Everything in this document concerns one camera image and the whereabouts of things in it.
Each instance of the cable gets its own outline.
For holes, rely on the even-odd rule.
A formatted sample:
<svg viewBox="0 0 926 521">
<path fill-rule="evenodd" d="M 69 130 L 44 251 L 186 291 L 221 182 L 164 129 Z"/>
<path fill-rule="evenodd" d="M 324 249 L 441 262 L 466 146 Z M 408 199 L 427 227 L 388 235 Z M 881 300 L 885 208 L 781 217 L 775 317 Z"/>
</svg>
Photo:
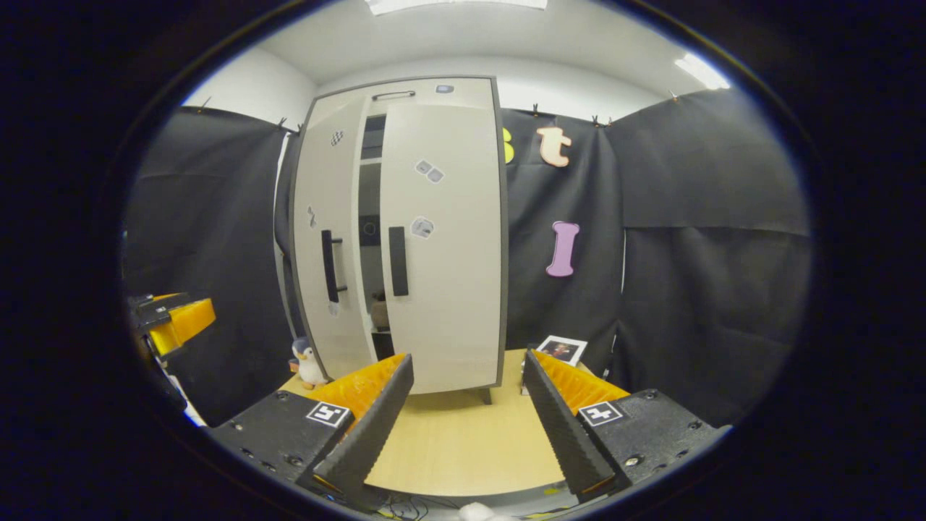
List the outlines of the cable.
<svg viewBox="0 0 926 521">
<path fill-rule="evenodd" d="M 425 497 L 425 496 L 415 496 L 415 497 L 418 498 L 419 500 L 422 500 L 422 501 L 429 501 L 429 502 L 432 502 L 432 503 L 435 503 L 435 504 L 439 504 L 439 505 L 441 505 L 441 506 L 445 506 L 445 507 L 447 507 L 447 508 L 453 508 L 453 509 L 455 509 L 455 510 L 459 510 L 459 509 L 460 509 L 460 507 L 456 506 L 452 501 L 450 501 L 450 500 L 447 499 L 447 498 L 441 498 L 441 499 L 443 499 L 444 501 L 446 501 L 447 503 L 450 503 L 450 504 L 442 503 L 442 502 L 437 501 L 437 500 L 434 499 L 434 498 L 429 498 L 429 497 Z"/>
<path fill-rule="evenodd" d="M 418 507 L 415 506 L 415 501 L 414 501 L 414 500 L 416 499 L 416 497 L 417 497 L 417 496 L 408 496 L 408 502 L 411 503 L 412 507 L 415 508 L 415 513 L 417 514 L 419 510 L 418 510 Z M 421 506 L 424 507 L 424 514 L 422 514 L 422 515 L 416 517 L 416 518 L 415 518 L 415 521 L 420 521 L 421 519 L 424 518 L 425 515 L 428 514 L 428 512 L 430 512 L 430 510 L 428 509 L 428 505 L 425 504 L 424 500 L 422 500 L 420 497 L 418 497 L 418 501 L 420 501 L 420 502 L 421 502 Z"/>
</svg>

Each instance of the black door handle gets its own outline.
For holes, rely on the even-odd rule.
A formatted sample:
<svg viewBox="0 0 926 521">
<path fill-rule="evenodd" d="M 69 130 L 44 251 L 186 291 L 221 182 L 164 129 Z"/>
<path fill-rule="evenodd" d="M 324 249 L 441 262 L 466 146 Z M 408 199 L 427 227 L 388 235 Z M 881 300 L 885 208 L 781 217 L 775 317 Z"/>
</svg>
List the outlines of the black door handle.
<svg viewBox="0 0 926 521">
<path fill-rule="evenodd" d="M 325 286 L 328 287 L 328 300 L 331 302 L 339 302 L 338 292 L 347 289 L 347 286 L 338 286 L 334 278 L 334 249 L 332 245 L 343 242 L 343 239 L 332 239 L 331 230 L 321 231 L 321 261 L 325 266 Z"/>
<path fill-rule="evenodd" d="M 408 295 L 408 268 L 405 254 L 405 228 L 389 227 L 389 261 L 393 271 L 393 295 Z"/>
<path fill-rule="evenodd" d="M 382 93 L 382 94 L 377 94 L 377 95 L 375 95 L 375 96 L 373 97 L 373 101 L 378 101 L 381 97 L 383 97 L 383 96 L 385 96 L 385 95 L 396 95 L 396 94 L 407 95 L 408 97 L 412 97 L 413 95 L 415 95 L 415 91 L 397 91 L 397 92 L 394 92 L 394 93 Z"/>
</svg>

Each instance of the picture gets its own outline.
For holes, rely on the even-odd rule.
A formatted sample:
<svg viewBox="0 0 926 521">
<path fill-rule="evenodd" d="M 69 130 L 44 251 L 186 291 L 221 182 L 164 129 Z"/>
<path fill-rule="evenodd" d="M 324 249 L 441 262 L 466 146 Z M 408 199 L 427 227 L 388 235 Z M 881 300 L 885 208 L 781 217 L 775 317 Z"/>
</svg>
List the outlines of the picture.
<svg viewBox="0 0 926 521">
<path fill-rule="evenodd" d="M 576 365 L 582 356 L 582 352 L 585 350 L 586 344 L 587 342 L 581 340 L 551 336 L 547 337 L 537 350 L 557 360 L 561 360 L 570 365 Z"/>
</svg>

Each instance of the cabinet door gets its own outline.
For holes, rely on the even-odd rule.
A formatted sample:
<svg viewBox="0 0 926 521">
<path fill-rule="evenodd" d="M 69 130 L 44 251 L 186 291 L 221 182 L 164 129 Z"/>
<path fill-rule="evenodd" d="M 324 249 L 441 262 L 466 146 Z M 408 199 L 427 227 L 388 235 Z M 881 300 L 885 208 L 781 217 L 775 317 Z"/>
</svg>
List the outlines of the cabinet door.
<svg viewBox="0 0 926 521">
<path fill-rule="evenodd" d="M 376 362 L 357 231 L 359 158 L 368 104 L 366 97 L 359 97 L 306 129 L 293 190 L 302 309 L 330 378 Z M 342 290 L 330 292 L 332 288 Z"/>
<path fill-rule="evenodd" d="M 416 394 L 488 386 L 498 378 L 503 245 L 496 134 L 488 108 L 394 105 L 386 115 L 383 278 L 395 352 L 412 354 Z"/>
</svg>

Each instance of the stuffed toy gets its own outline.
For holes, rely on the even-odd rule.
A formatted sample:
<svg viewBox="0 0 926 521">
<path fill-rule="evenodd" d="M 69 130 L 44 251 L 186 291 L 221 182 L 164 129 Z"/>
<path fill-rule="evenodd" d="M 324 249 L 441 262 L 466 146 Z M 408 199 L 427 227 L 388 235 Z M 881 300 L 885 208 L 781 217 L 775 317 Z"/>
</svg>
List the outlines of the stuffed toy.
<svg viewBox="0 0 926 521">
<path fill-rule="evenodd" d="M 290 370 L 299 373 L 303 388 L 320 388 L 328 383 L 321 373 L 318 361 L 315 360 L 315 351 L 308 344 L 308 338 L 297 338 L 293 342 L 293 354 L 295 360 L 290 360 Z"/>
</svg>

